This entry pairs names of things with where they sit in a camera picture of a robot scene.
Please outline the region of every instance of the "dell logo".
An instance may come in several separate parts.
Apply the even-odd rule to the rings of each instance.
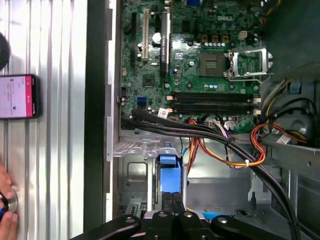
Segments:
[[[218,21],[233,21],[232,16],[218,16]]]

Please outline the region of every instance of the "green circuit board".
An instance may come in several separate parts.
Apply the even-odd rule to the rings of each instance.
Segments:
[[[161,48],[154,40],[156,34],[161,38],[161,18],[165,3],[156,0],[123,1],[121,96],[125,101],[121,103],[122,114],[130,116],[137,107],[137,98],[144,97],[147,99],[145,109],[150,114],[157,115],[159,108],[172,106],[172,102],[167,100],[172,91],[259,94],[258,81],[228,81],[223,76],[226,70],[224,53],[231,49],[261,45],[259,4],[248,6],[239,5],[234,0],[203,0],[195,5],[189,6],[183,0],[170,2],[170,67],[167,78],[164,79],[160,73]],[[147,61],[141,59],[139,49],[144,37],[146,9],[150,14]],[[133,14],[136,15],[135,27]],[[241,31],[246,32],[245,39],[239,37]],[[239,72],[258,72],[260,62],[259,56],[255,54],[240,56]],[[169,114],[171,119],[181,123],[201,116],[203,114]],[[252,114],[220,117],[224,121],[234,121],[234,130],[239,132],[248,132],[254,125]],[[216,120],[214,115],[206,119],[208,125]]]

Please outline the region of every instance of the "screw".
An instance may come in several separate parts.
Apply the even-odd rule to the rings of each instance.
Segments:
[[[160,216],[160,217],[166,217],[166,216],[168,216],[168,215],[165,214],[164,212],[161,212],[161,213],[159,214],[159,216]]]
[[[218,217],[218,221],[222,224],[226,224],[228,222],[224,217]]]
[[[183,215],[185,215],[187,218],[191,218],[192,217],[192,213],[187,212],[187,211]]]
[[[126,223],[133,223],[135,220],[133,219],[133,218],[131,218],[131,217],[128,217],[126,220],[125,220],[125,222]]]

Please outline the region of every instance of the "expansion slot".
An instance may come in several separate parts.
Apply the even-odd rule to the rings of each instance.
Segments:
[[[250,103],[255,97],[255,94],[240,93],[174,92],[166,99],[178,103]]]
[[[149,47],[149,16],[148,8],[143,9],[142,18],[142,61],[148,61],[148,47]]]
[[[250,115],[251,105],[217,105],[217,104],[187,104],[177,103],[173,111],[177,114],[219,114],[219,115]]]
[[[137,13],[131,13],[131,47],[130,47],[130,65],[132,68],[136,65],[136,46],[137,46]]]
[[[171,16],[170,12],[162,12],[161,18],[161,44],[160,44],[160,77],[167,79],[170,64],[170,35]]]

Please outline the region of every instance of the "cpu socket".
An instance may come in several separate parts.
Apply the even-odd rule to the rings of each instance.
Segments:
[[[200,76],[223,77],[224,76],[223,54],[204,53],[200,56]]]

